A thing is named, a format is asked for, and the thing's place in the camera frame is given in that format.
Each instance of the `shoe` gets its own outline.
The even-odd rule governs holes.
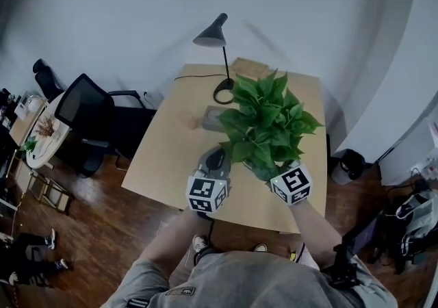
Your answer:
[[[47,247],[49,247],[51,250],[54,250],[56,247],[56,232],[54,229],[52,229],[52,234],[48,235],[44,238]]]
[[[61,259],[60,261],[56,261],[55,265],[56,265],[56,269],[58,270],[68,269],[67,262],[64,258]]]
[[[204,248],[208,247],[205,238],[200,235],[195,235],[192,240],[193,248],[196,253],[200,253]]]
[[[254,252],[268,252],[268,247],[265,244],[258,244],[254,248]]]

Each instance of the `round white table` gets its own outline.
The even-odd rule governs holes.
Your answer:
[[[49,160],[55,155],[70,131],[68,125],[53,116],[63,95],[64,93],[56,97],[55,100],[53,100],[44,111],[42,111],[29,135],[34,136],[37,141],[35,149],[31,153],[26,152],[26,161],[30,168],[40,168],[43,165],[48,164]],[[51,116],[53,118],[53,128],[55,129],[55,132],[50,137],[42,137],[35,132],[38,128],[38,123],[41,122],[42,117],[44,116]]]

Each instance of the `table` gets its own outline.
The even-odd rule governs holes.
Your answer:
[[[9,135],[15,141],[18,146],[21,146],[25,143],[27,136],[35,125],[36,120],[44,109],[44,104],[41,100],[38,100],[40,106],[36,110],[36,112],[28,112],[26,114],[25,119],[21,120],[17,117],[12,128],[9,132]]]
[[[215,75],[225,73],[223,66],[186,64],[180,76]],[[199,157],[227,141],[224,133],[207,131],[198,127],[189,130],[178,119],[188,110],[202,118],[213,101],[213,91],[224,77],[188,77],[175,81],[170,94],[160,105],[152,123],[141,141],[127,171],[122,187],[167,205],[187,207],[185,188],[188,177],[193,175]],[[324,111],[319,79],[307,75],[289,74],[289,89],[304,102],[305,110],[324,124]],[[226,107],[237,107],[231,103]],[[326,131],[318,128],[315,135],[305,135],[300,149],[304,162],[313,179],[313,193],[309,202],[324,215],[326,205],[327,156]],[[287,205],[269,191],[243,164],[234,164],[230,173],[231,192],[214,218],[236,224],[288,233],[298,233],[298,228]]]
[[[35,136],[37,140],[34,151],[32,153],[26,152],[26,161],[30,168],[37,169],[45,164],[48,164],[49,160],[55,155],[56,151],[59,149],[64,139],[67,137],[68,132],[70,131],[70,127],[68,125],[54,118],[53,128],[55,129],[55,133],[53,136],[49,138],[43,138],[35,132],[38,122],[41,120],[43,115],[54,115],[56,107],[58,103],[60,103],[63,95],[64,93],[60,94],[47,106],[46,110],[41,113],[37,123],[30,133],[30,136]]]

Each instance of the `desk lamp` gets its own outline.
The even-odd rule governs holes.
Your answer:
[[[193,39],[193,43],[202,47],[222,47],[222,50],[224,52],[225,68],[227,69],[227,79],[221,81],[213,93],[214,101],[222,105],[233,102],[233,99],[231,99],[230,101],[219,101],[216,96],[222,90],[231,90],[234,86],[234,81],[230,78],[230,74],[228,71],[227,53],[225,52],[225,45],[227,44],[227,42],[225,42],[224,34],[222,32],[222,26],[227,19],[227,14],[220,14],[209,27],[207,27],[203,32],[201,32],[201,34],[199,34],[199,36]]]

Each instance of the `small box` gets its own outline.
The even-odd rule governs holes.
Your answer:
[[[309,197],[312,189],[312,180],[304,164],[277,175],[270,183],[271,191],[288,205]]]
[[[227,181],[189,177],[185,197],[190,209],[214,213],[228,197]]]
[[[220,133],[224,133],[225,129],[222,126],[222,123],[219,121],[218,116],[227,111],[227,108],[218,107],[218,106],[207,106],[205,110],[202,126],[205,130],[218,131]]]

